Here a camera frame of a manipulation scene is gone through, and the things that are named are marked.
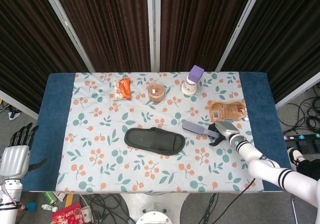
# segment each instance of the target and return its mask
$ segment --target dark brown curtain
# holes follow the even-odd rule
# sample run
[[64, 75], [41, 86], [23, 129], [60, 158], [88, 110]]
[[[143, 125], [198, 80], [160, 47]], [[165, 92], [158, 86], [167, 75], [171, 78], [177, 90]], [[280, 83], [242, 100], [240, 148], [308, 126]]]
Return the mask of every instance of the dark brown curtain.
[[98, 71], [150, 71], [147, 0], [60, 0]]
[[215, 70], [248, 0], [161, 0], [161, 71]]
[[38, 112], [50, 73], [87, 68], [47, 0], [0, 7], [0, 89]]
[[222, 70], [267, 72], [284, 98], [320, 71], [320, 0], [257, 0]]

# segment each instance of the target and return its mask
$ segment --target orange snack bag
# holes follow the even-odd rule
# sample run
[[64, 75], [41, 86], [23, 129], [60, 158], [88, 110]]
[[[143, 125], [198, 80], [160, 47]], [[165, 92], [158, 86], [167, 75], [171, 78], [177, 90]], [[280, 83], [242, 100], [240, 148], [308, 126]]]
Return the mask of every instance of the orange snack bag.
[[241, 120], [247, 115], [246, 103], [244, 100], [235, 100], [229, 102], [208, 101], [210, 119], [212, 122], [216, 120]]
[[131, 99], [130, 77], [114, 81], [114, 100]]

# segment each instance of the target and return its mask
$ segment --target white shoe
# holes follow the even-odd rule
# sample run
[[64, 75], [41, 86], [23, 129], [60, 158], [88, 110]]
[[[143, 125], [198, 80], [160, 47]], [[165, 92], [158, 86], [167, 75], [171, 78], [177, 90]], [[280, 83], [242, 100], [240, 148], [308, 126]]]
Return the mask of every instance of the white shoe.
[[296, 171], [299, 163], [306, 159], [302, 155], [302, 153], [298, 151], [296, 148], [289, 148], [287, 152], [288, 152], [289, 160], [291, 162], [291, 167], [293, 170]]

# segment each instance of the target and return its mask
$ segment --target gray brush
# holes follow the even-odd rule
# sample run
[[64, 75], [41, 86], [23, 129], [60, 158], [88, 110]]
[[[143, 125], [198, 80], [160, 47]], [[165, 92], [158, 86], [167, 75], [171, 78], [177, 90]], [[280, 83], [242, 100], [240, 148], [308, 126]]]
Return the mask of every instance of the gray brush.
[[218, 132], [214, 132], [212, 130], [205, 129], [203, 126], [191, 123], [186, 120], [182, 123], [182, 128], [185, 130], [200, 134], [200, 135], [203, 135], [203, 134], [209, 135], [214, 138], [218, 138], [220, 136], [220, 133], [218, 133]]

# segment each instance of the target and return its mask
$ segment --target floral tablecloth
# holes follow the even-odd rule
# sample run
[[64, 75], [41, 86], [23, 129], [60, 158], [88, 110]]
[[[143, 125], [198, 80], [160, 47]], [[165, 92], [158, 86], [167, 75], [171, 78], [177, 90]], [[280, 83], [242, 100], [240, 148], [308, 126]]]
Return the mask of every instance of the floral tablecloth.
[[[77, 73], [75, 75], [57, 191], [239, 192], [251, 181], [248, 165], [227, 141], [182, 129], [188, 120], [208, 127], [209, 100], [242, 100], [238, 72], [205, 72], [194, 96], [181, 85], [188, 73]], [[115, 80], [131, 78], [131, 100], [114, 101]], [[147, 85], [161, 81], [165, 98], [148, 99]], [[230, 121], [253, 143], [249, 121]], [[159, 127], [182, 134], [183, 150], [173, 156], [129, 147], [125, 132]], [[262, 191], [256, 180], [248, 191]]]

